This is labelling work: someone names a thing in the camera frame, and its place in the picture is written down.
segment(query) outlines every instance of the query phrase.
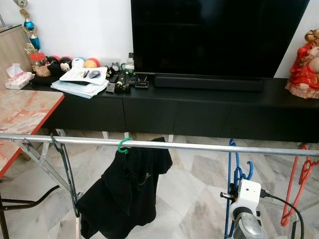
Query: black tv cabinet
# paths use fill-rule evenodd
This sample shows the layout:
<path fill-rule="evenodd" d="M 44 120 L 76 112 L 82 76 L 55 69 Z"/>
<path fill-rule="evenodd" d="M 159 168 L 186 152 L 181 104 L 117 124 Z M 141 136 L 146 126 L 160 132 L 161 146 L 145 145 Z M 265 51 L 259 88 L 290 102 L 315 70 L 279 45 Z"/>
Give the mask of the black tv cabinet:
<path fill-rule="evenodd" d="M 319 142 L 319 101 L 293 96 L 285 84 L 286 79 L 267 81 L 262 92 L 150 84 L 130 94 L 103 91 L 90 100 L 65 93 L 44 127 Z"/>

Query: marble floor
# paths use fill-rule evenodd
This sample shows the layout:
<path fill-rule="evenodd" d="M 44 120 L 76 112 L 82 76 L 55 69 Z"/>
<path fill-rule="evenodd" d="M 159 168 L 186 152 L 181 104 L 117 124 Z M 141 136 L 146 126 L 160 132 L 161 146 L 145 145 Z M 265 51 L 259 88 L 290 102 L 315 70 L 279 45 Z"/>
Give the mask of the marble floor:
<path fill-rule="evenodd" d="M 67 131 L 67 136 L 102 138 L 101 132 Z M 133 133 L 135 140 L 152 140 L 161 135 Z M 122 139 L 122 133 L 110 133 L 110 138 Z M 194 136 L 175 136 L 174 142 L 228 145 L 229 139 Z M 237 139 L 238 146 L 297 148 L 298 143 Z M 311 144 L 311 149 L 319 145 Z M 86 192 L 114 159 L 116 147 L 67 145 L 78 192 Z M 228 153 L 172 149 L 173 166 L 160 175 L 157 190 L 157 217 L 143 227 L 135 227 L 128 239 L 210 239 L 223 238 L 226 200 Z M 49 149 L 49 162 L 65 175 L 62 161 L 54 147 Z M 262 184 L 272 194 L 285 198 L 293 156 L 240 154 L 244 172 L 247 161 L 253 161 L 252 180 Z M 302 163 L 299 162 L 292 190 L 297 193 Z M 3 198 L 37 200 L 55 182 L 32 160 L 19 157 L 1 179 Z M 319 167 L 313 169 L 299 202 L 306 223 L 306 239 L 319 239 Z M 262 199 L 259 205 L 265 238 L 287 239 L 288 227 L 280 226 L 283 204 Z M 5 212 L 11 239 L 73 239 L 75 217 L 69 194 L 63 189 L 54 191 L 35 208 Z M 97 233 L 92 239 L 103 239 Z"/>

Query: white wall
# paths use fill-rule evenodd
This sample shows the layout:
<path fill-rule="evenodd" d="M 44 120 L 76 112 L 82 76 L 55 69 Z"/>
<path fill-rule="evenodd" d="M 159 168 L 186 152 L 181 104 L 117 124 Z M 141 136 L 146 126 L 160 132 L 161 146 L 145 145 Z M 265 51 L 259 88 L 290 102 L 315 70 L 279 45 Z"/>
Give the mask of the white wall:
<path fill-rule="evenodd" d="M 102 64 L 125 61 L 133 51 L 130 0 L 28 0 L 46 55 L 96 57 Z M 0 0 L 6 23 L 23 23 L 13 0 Z M 275 77 L 289 77 L 304 34 L 319 26 L 319 0 L 310 0 Z"/>
<path fill-rule="evenodd" d="M 316 28 L 319 28 L 319 0 L 310 0 L 275 77 L 288 78 L 290 76 L 289 70 L 295 62 L 297 50 L 306 43 L 305 34 Z"/>

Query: soundbar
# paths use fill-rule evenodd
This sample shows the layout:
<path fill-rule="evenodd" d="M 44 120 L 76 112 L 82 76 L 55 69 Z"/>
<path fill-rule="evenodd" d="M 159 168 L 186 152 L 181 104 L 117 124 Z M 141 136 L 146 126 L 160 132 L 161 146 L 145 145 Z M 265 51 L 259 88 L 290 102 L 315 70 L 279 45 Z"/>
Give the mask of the soundbar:
<path fill-rule="evenodd" d="M 155 74 L 157 87 L 262 91 L 269 78 L 214 77 L 198 75 Z"/>

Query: black cord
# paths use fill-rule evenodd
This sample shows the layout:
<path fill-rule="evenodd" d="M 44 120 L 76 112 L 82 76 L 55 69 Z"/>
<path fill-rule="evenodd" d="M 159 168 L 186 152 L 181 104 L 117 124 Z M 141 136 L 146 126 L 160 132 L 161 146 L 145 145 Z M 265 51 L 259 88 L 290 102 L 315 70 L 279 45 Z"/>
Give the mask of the black cord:
<path fill-rule="evenodd" d="M 271 194 L 269 194 L 269 193 L 266 193 L 265 196 L 266 196 L 266 197 L 269 197 L 269 198 L 277 199 L 277 200 L 279 200 L 279 201 L 281 201 L 281 202 L 287 204 L 289 207 L 291 207 L 292 209 L 294 209 L 294 210 L 296 211 L 296 213 L 298 214 L 298 217 L 300 218 L 300 223 L 301 223 L 301 236 L 300 236 L 300 238 L 301 238 L 301 239 L 304 239 L 304 237 L 305 237 L 305 224 L 304 224 L 304 219 L 303 219 L 303 217 L 301 216 L 301 213 L 298 211 L 298 209 L 297 209 L 294 205 L 292 205 L 292 204 L 290 204 L 289 202 L 285 201 L 284 199 L 278 198 L 278 197 L 273 196 L 273 195 L 271 195 Z"/>
<path fill-rule="evenodd" d="M 77 207 L 75 206 L 75 204 L 77 202 L 77 194 L 76 194 L 76 189 L 75 189 L 75 185 L 74 185 L 74 179 L 73 179 L 73 173 L 72 173 L 72 169 L 71 169 L 71 165 L 70 165 L 70 160 L 69 160 L 68 153 L 66 151 L 65 144 L 61 143 L 60 148 L 59 148 L 56 145 L 56 143 L 58 143 L 58 141 L 56 141 L 56 139 L 52 136 L 52 134 L 51 134 L 51 139 L 52 139 L 52 143 L 53 143 L 55 149 L 60 153 L 60 155 L 62 157 L 66 177 L 67 177 L 68 183 L 70 185 L 70 194 L 71 194 L 74 213 L 75 213 L 75 216 L 78 218 L 78 217 L 80 217 L 80 214 L 77 210 Z"/>

